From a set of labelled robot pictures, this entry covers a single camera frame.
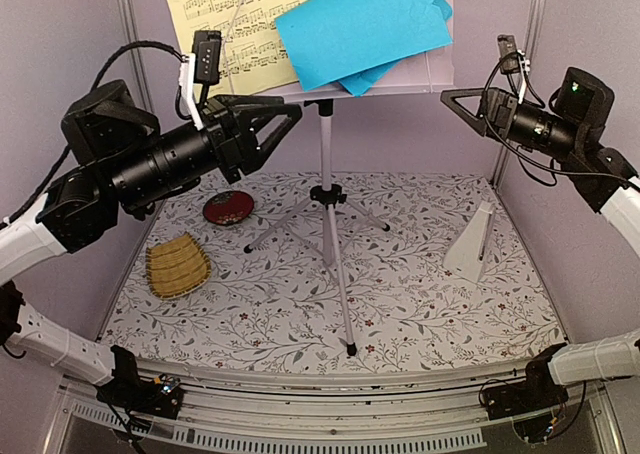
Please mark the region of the silver tripod music stand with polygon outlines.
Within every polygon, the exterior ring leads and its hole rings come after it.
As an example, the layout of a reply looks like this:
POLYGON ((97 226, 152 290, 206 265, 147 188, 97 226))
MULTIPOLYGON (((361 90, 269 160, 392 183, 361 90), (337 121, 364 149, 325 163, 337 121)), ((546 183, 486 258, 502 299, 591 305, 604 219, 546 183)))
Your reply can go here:
POLYGON ((356 204, 347 198, 343 188, 333 181, 331 166, 331 140, 334 102, 340 97, 404 95, 433 92, 453 83, 453 66, 450 59, 451 45, 427 51, 400 60, 368 91, 360 96, 350 94, 340 83, 333 82, 311 91, 302 89, 298 78, 288 87, 275 89, 275 94, 289 102, 315 105, 320 119, 321 132, 321 182, 312 188, 309 199, 323 207, 323 258, 327 266, 337 271, 341 311, 346 334, 346 351, 353 356, 357 352, 346 293, 346 281, 341 259, 337 231, 336 210, 345 203, 356 204))

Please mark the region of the yellow sheet music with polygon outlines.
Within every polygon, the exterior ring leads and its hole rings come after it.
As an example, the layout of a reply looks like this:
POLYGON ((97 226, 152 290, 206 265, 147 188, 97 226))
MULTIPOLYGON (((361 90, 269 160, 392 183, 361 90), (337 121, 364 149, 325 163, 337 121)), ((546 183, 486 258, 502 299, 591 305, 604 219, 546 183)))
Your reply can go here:
POLYGON ((180 49, 197 30, 221 33, 215 94, 250 95, 297 81, 275 19, 307 0, 167 0, 180 49))

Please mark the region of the blue paper sheet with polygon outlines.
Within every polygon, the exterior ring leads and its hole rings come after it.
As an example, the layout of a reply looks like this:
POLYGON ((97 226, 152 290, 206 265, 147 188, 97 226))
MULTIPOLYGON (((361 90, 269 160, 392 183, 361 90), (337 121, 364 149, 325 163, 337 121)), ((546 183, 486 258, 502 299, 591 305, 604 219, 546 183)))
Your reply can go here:
POLYGON ((305 91, 338 82, 360 96, 402 59, 453 42, 447 0, 307 0, 276 18, 305 91))

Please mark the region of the white metronome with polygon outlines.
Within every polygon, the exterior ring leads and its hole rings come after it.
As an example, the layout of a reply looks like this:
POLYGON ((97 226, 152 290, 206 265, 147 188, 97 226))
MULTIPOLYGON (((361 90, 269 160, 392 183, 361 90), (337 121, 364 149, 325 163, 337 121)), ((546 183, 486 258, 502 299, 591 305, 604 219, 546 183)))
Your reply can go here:
POLYGON ((495 206, 482 201, 443 258, 443 267, 472 283, 483 275, 495 220, 495 206))

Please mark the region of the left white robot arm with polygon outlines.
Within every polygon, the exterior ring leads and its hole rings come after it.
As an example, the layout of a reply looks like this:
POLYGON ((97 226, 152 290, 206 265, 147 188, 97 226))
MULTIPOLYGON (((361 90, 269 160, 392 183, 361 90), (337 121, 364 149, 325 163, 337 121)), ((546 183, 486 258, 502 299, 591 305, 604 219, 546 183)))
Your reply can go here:
POLYGON ((218 95, 188 123, 162 132, 121 80, 74 102, 61 128, 77 166, 1 232, 2 341, 34 349, 92 385, 108 385, 126 407, 141 407, 149 389, 134 356, 43 317, 23 300, 15 277, 96 242, 120 213, 146 218, 157 202, 193 189, 213 170, 234 183, 261 169, 301 116, 300 106, 280 97, 218 95))

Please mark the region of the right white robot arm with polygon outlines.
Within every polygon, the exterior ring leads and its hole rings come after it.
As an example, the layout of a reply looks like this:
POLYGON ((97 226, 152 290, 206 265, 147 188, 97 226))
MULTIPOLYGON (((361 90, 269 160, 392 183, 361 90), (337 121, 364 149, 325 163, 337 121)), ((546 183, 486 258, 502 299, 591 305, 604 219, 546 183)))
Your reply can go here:
MULTIPOLYGON (((516 156, 539 152, 554 160, 553 174, 566 176, 588 206, 637 250, 639 173, 619 151, 600 142, 614 99, 603 81, 576 67, 567 69, 547 107, 491 84, 440 95, 480 136, 516 156)), ((539 409, 554 396, 556 385, 638 376, 639 333, 553 348, 542 370, 518 386, 517 401, 524 409, 539 409)))

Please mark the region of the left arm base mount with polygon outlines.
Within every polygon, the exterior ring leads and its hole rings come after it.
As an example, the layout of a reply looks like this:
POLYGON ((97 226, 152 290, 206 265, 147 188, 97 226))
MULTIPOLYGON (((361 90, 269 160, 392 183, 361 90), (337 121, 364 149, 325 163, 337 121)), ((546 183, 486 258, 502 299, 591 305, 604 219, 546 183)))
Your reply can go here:
POLYGON ((133 353, 119 346, 112 346, 111 352, 115 359, 113 379, 96 387, 96 398, 125 411, 175 420, 184 398, 180 379, 160 374, 153 380, 143 380, 133 353))

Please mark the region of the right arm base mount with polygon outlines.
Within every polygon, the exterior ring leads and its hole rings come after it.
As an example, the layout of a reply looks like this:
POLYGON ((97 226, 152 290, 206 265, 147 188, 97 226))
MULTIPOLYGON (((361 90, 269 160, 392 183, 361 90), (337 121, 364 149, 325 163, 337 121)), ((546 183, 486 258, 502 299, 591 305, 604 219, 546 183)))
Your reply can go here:
POLYGON ((513 424, 518 437, 529 444, 546 443, 568 431, 581 413, 586 398, 586 382, 583 382, 580 403, 573 418, 561 429, 558 425, 561 414, 566 410, 569 400, 567 389, 554 383, 548 367, 552 356, 566 343, 552 345, 530 360, 525 368, 525 379, 508 383, 499 379, 489 379, 480 388, 478 401, 486 409, 489 419, 501 419, 530 413, 536 410, 559 405, 557 414, 545 417, 546 424, 540 419, 527 419, 513 424))

